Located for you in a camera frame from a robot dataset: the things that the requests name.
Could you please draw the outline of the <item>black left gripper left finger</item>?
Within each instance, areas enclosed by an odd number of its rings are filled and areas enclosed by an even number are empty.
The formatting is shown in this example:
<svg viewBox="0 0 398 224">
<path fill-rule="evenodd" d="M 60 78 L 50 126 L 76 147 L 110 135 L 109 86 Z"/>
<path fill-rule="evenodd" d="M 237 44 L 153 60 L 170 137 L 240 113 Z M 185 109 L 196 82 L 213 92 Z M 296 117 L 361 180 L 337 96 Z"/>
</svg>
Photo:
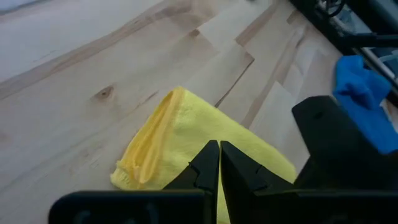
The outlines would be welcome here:
<svg viewBox="0 0 398 224">
<path fill-rule="evenodd" d="M 168 206 L 170 224 L 216 224 L 220 149 L 216 140 L 208 141 L 165 190 L 197 190 L 198 196 L 181 196 L 178 208 Z"/>
</svg>

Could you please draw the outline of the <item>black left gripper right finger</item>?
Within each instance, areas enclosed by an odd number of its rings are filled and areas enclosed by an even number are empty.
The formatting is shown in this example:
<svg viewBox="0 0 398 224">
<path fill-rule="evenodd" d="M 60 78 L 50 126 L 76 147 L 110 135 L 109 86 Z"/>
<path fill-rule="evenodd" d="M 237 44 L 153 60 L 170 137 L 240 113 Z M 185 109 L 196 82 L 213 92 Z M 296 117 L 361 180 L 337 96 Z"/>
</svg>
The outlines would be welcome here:
<svg viewBox="0 0 398 224">
<path fill-rule="evenodd" d="M 231 224 L 279 223 L 279 206 L 267 194 L 293 187 L 228 141 L 221 141 L 221 181 Z"/>
</svg>

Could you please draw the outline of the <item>yellow microfiber towel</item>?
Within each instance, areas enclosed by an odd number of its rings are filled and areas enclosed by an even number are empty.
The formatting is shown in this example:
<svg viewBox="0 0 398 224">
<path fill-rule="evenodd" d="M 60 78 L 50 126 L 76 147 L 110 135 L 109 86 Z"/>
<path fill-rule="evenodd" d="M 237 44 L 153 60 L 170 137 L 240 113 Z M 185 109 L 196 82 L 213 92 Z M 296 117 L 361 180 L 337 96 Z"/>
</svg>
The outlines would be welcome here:
<svg viewBox="0 0 398 224">
<path fill-rule="evenodd" d="M 158 190 L 178 176 L 210 140 L 228 141 L 292 183 L 294 165 L 276 148 L 192 92 L 178 87 L 156 107 L 116 163 L 111 183 Z"/>
</svg>

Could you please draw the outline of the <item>blue microfiber towel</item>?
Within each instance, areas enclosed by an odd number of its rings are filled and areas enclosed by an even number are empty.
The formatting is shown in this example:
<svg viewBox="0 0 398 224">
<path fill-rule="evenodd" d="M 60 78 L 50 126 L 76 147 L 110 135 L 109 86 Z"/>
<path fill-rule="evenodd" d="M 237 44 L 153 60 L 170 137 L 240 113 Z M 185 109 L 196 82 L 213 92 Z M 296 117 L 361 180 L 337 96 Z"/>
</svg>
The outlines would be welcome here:
<svg viewBox="0 0 398 224">
<path fill-rule="evenodd" d="M 343 56 L 337 61 L 333 95 L 381 154 L 398 150 L 398 132 L 381 107 L 390 91 L 389 81 L 365 68 L 359 55 Z"/>
</svg>

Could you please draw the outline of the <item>black aluminium table frame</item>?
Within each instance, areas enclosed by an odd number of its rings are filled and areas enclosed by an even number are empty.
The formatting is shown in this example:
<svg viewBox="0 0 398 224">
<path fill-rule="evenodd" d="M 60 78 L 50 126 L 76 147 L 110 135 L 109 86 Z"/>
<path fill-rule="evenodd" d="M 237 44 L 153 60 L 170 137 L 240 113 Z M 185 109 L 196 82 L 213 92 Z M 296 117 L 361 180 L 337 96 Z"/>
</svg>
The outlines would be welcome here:
<svg viewBox="0 0 398 224">
<path fill-rule="evenodd" d="M 360 55 L 398 108 L 398 0 L 289 0 L 343 55 Z"/>
</svg>

